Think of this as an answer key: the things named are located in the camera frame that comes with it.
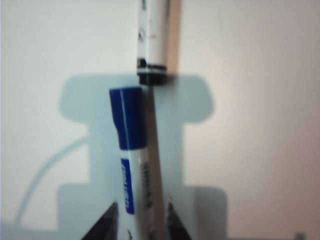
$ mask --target marker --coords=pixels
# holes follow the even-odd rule
[[[170,0],[139,0],[137,74],[140,84],[167,79]]]
[[[143,91],[125,87],[109,93],[121,150],[126,226],[120,228],[130,240],[155,240]]]

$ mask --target marker cap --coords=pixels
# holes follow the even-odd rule
[[[147,131],[141,87],[110,89],[113,122],[121,150],[147,146]]]

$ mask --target blue label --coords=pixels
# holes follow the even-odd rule
[[[130,163],[128,159],[121,159],[123,190],[124,190],[124,204],[128,214],[135,214],[134,196],[132,193]]]

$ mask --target black band on marker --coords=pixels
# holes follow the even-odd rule
[[[164,85],[167,83],[168,76],[164,73],[138,73],[139,83],[148,86]]]
[[[148,69],[157,69],[157,70],[164,70],[167,71],[167,67],[163,66],[163,65],[152,65],[152,64],[148,64],[147,65]]]
[[[167,66],[165,65],[156,65],[156,64],[147,64],[147,61],[144,58],[138,58],[136,61],[136,67],[138,69],[156,69],[167,71]]]

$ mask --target white marker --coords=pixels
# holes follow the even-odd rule
[[[121,149],[125,225],[128,240],[155,240],[143,92],[140,87],[110,90]]]
[[[137,74],[141,84],[167,78],[170,0],[139,0]]]

